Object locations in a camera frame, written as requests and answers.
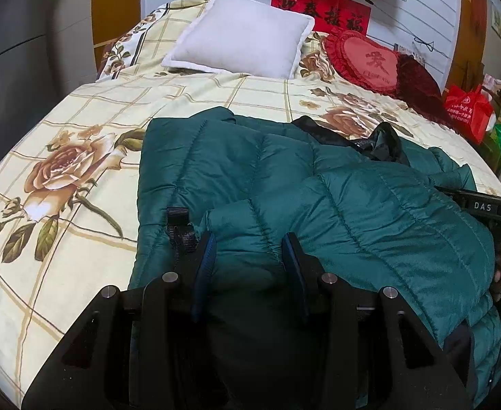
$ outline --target bed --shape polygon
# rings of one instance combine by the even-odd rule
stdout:
[[[68,95],[0,163],[0,388],[18,406],[98,290],[127,287],[140,149],[154,117],[213,106],[278,122],[307,115],[351,139],[388,121],[401,137],[470,165],[479,191],[501,195],[499,180],[454,131],[337,76],[319,32],[306,40],[294,80],[163,68],[206,1],[152,12],[112,47],[96,83]]]

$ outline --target red shopping bag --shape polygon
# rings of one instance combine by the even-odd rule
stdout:
[[[490,115],[493,112],[492,105],[486,97],[481,95],[480,91],[480,84],[471,92],[465,92],[453,85],[444,102],[444,107],[452,117],[455,128],[477,145],[484,138]]]

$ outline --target metal screw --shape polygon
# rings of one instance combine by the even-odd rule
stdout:
[[[167,271],[163,276],[161,276],[161,279],[163,280],[163,282],[170,284],[178,280],[178,274],[174,271]]]
[[[116,294],[116,287],[114,285],[107,285],[101,290],[101,296],[108,298],[112,297],[114,294]]]
[[[323,273],[323,275],[321,276],[321,281],[325,282],[326,284],[335,284],[337,280],[338,276],[334,273]]]
[[[383,294],[385,294],[389,299],[394,299],[399,295],[399,292],[392,286],[386,286],[383,289]]]

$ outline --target white cushion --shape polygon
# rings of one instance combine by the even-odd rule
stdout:
[[[254,0],[210,0],[161,65],[293,79],[314,23],[309,15]]]

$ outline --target quilted jacket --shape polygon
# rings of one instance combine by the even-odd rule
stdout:
[[[410,167],[225,108],[152,120],[130,286],[172,268],[166,208],[187,207],[198,233],[217,239],[207,326],[230,394],[258,406],[274,387],[276,408],[298,408],[313,383],[321,336],[299,325],[280,262],[281,239],[294,232],[306,253],[353,286],[396,287],[441,346],[467,319],[484,397],[501,336],[488,293],[492,236],[434,188],[475,190],[473,175],[440,149],[405,140],[403,148]]]

